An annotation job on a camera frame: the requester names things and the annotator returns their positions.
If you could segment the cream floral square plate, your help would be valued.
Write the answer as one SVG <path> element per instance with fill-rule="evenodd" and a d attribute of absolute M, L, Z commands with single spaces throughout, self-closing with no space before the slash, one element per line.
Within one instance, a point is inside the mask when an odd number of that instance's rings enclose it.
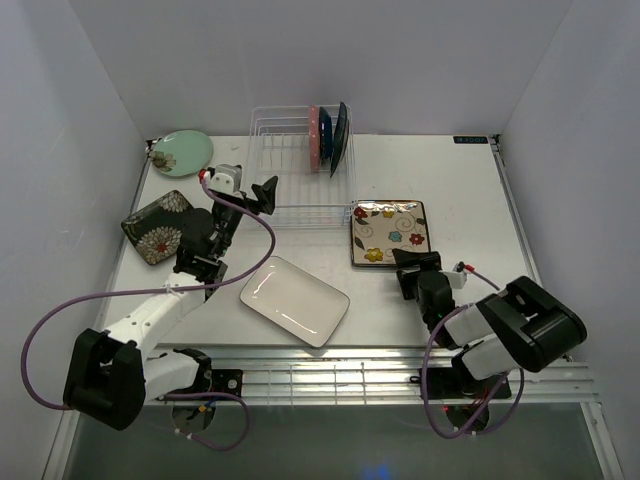
<path fill-rule="evenodd" d="M 418 200 L 358 201 L 351 217 L 352 265 L 393 268 L 394 249 L 431 251 L 424 204 Z"/>

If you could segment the dark blue leaf plate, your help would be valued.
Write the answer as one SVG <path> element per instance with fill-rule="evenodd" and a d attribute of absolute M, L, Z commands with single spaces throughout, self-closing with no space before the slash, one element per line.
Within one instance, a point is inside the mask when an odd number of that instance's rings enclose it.
<path fill-rule="evenodd" d="M 320 157 L 322 161 L 329 160 L 333 155 L 333 122 L 331 115 L 324 108 L 319 108 L 319 136 L 320 136 Z"/>

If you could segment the teal leaf-shaped plate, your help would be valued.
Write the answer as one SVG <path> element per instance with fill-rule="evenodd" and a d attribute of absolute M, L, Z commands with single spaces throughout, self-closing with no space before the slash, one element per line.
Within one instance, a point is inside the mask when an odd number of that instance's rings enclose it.
<path fill-rule="evenodd" d="M 333 152 L 331 156 L 330 176 L 333 176 L 345 154 L 350 129 L 350 116 L 347 105 L 339 104 L 338 119 L 333 135 Z"/>

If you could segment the pink polka dot plate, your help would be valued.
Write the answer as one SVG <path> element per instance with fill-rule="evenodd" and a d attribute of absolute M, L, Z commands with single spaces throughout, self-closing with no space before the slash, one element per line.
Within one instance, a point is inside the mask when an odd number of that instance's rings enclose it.
<path fill-rule="evenodd" d="M 309 164 L 312 173 L 318 173 L 321 165 L 319 109 L 315 105 L 308 108 Z"/>

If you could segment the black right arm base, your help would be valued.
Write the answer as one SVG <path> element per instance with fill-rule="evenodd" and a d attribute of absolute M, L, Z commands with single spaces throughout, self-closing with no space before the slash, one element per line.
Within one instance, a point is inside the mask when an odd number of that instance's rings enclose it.
<path fill-rule="evenodd" d="M 499 380 L 495 375 L 485 380 L 464 380 L 453 368 L 436 367 L 429 369 L 427 392 L 430 401 L 443 399 L 477 399 L 494 387 Z"/>

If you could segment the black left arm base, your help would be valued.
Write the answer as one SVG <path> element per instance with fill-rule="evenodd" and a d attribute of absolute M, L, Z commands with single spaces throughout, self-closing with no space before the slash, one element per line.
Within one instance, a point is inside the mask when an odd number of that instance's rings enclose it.
<path fill-rule="evenodd" d="M 241 369 L 212 369 L 204 374 L 208 392 L 223 392 L 242 396 L 244 371 Z"/>

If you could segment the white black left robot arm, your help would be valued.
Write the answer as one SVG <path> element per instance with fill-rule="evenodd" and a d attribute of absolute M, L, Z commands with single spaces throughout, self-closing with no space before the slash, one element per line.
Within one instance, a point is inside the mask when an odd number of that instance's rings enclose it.
<path fill-rule="evenodd" d="M 116 430 L 130 426 L 148 400 L 186 395 L 201 399 L 212 389 L 212 362 L 193 348 L 152 352 L 189 313 L 228 284 L 223 257 L 243 217 L 258 219 L 276 208 L 277 177 L 239 189 L 238 168 L 201 172 L 211 208 L 182 213 L 176 263 L 163 287 L 125 318 L 76 339 L 63 390 L 65 406 Z"/>

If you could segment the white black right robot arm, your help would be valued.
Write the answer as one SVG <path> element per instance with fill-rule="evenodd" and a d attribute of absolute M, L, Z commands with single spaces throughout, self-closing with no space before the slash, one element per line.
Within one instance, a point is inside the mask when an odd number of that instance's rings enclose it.
<path fill-rule="evenodd" d="M 392 251 L 403 298 L 416 302 L 432 343 L 455 350 L 449 367 L 429 374 L 434 399 L 482 395 L 505 372 L 537 373 L 587 339 L 579 316 L 527 276 L 520 276 L 468 307 L 453 292 L 475 269 L 460 262 L 442 269 L 437 252 Z"/>

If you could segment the black floral square plate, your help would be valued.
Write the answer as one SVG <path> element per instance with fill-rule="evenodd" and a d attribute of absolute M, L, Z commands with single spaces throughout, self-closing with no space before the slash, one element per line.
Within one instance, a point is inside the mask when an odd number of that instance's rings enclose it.
<path fill-rule="evenodd" d="M 121 228 L 137 254 L 148 265 L 157 265 L 177 253 L 183 221 L 194 207 L 178 190 L 172 190 L 121 222 Z"/>

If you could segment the mint green round plate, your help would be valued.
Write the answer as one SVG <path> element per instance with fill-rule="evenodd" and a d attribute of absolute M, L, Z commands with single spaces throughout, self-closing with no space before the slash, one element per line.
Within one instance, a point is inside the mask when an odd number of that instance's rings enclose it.
<path fill-rule="evenodd" d="M 158 140 L 149 152 L 152 166 L 171 178 L 199 173 L 212 159 L 214 146 L 204 133 L 181 130 Z"/>

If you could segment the white rectangular plate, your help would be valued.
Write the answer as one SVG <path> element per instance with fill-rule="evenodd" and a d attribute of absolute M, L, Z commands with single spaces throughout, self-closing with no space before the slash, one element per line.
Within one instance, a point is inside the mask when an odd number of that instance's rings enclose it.
<path fill-rule="evenodd" d="M 253 273 L 240 300 L 315 348 L 327 343 L 350 306 L 345 293 L 278 256 Z"/>

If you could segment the black logo label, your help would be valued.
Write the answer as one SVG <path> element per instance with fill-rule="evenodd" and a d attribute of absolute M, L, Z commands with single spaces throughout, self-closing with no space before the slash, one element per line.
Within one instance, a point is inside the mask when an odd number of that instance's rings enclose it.
<path fill-rule="evenodd" d="M 461 145 L 482 145 L 488 144 L 489 140 L 486 136 L 470 136 L 470 135 L 455 135 L 453 137 L 455 144 Z"/>

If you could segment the aluminium rail frame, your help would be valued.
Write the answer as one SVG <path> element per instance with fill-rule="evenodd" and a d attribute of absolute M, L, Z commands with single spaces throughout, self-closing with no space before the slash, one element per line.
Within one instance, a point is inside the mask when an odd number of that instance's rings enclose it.
<path fill-rule="evenodd" d="M 409 378 L 422 367 L 424 347 L 327 348 L 196 346 L 215 369 L 243 370 L 249 406 L 419 405 Z M 522 403 L 597 403 L 586 363 L 560 360 L 525 373 Z"/>

